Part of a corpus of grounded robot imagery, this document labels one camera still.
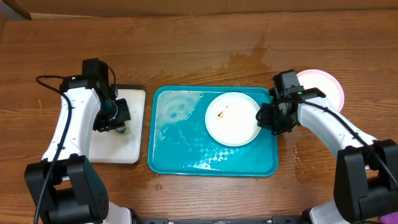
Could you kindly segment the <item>green and yellow sponge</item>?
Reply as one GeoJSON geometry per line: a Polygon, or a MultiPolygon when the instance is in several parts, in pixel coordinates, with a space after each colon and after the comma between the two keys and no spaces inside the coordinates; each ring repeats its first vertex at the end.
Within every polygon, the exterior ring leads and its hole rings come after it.
{"type": "Polygon", "coordinates": [[[114,129],[113,133],[117,136],[126,136],[128,134],[131,134],[131,129],[129,127],[129,123],[125,122],[124,126],[114,129]]]}

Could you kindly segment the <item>white plate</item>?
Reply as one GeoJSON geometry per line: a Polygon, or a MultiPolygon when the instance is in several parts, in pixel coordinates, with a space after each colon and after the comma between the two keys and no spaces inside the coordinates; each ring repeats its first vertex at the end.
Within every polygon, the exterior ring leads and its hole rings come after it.
{"type": "Polygon", "coordinates": [[[258,103],[244,93],[223,93],[208,105],[205,126],[216,142],[243,146],[253,141],[261,130],[256,120],[259,110],[258,103]]]}
{"type": "Polygon", "coordinates": [[[329,99],[331,105],[339,112],[345,103],[345,94],[338,80],[327,72],[317,69],[301,71],[298,80],[305,89],[318,88],[329,99]]]}

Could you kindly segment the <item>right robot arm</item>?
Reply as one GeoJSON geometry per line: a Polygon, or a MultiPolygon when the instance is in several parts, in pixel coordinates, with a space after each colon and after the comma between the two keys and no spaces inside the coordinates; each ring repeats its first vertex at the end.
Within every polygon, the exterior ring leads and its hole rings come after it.
{"type": "Polygon", "coordinates": [[[271,91],[256,114],[273,135],[303,126],[336,158],[333,200],[308,211],[309,223],[357,223],[397,211],[397,143],[349,122],[318,88],[271,91]]]}

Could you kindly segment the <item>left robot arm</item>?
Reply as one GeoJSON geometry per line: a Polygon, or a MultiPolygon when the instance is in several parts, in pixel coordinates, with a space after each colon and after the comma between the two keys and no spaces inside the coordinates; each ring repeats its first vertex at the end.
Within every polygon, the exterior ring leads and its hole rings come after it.
{"type": "Polygon", "coordinates": [[[109,201],[88,155],[93,131],[119,129],[129,119],[108,77],[63,77],[62,108],[41,162],[27,165],[25,182],[35,203],[34,222],[138,223],[134,212],[109,201]]]}

